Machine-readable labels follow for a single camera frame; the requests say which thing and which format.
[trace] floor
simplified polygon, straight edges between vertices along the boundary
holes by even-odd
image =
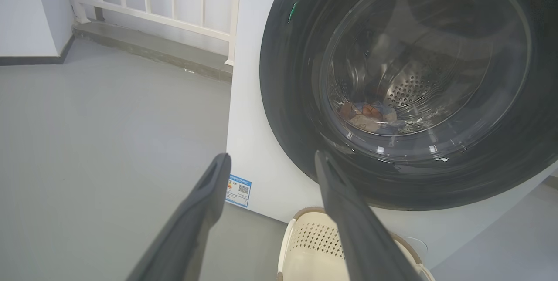
[[[225,151],[230,90],[84,40],[64,65],[0,67],[0,280],[125,279]],[[539,186],[434,276],[555,280],[557,206]],[[226,203],[200,279],[275,280],[285,227]]]

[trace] concrete ledge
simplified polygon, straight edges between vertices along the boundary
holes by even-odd
[[[227,83],[233,80],[233,67],[225,64],[227,57],[141,31],[102,22],[74,25],[77,38],[94,41],[131,54],[176,65],[195,74]]]

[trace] white washing machine body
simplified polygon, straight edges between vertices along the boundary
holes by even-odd
[[[247,209],[289,222],[302,208],[323,206],[319,186],[285,154],[265,115],[259,80],[263,31],[274,0],[240,0],[227,152],[232,174],[251,182]],[[486,229],[542,182],[558,163],[486,200],[435,211],[373,208],[432,268]]]

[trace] qr code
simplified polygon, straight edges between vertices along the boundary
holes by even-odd
[[[239,192],[243,192],[244,194],[248,194],[248,187],[239,184],[239,185],[238,185],[238,191],[239,191]]]

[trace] round black door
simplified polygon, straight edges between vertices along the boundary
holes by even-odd
[[[374,205],[480,201],[558,159],[558,0],[275,0],[261,92],[291,160]]]

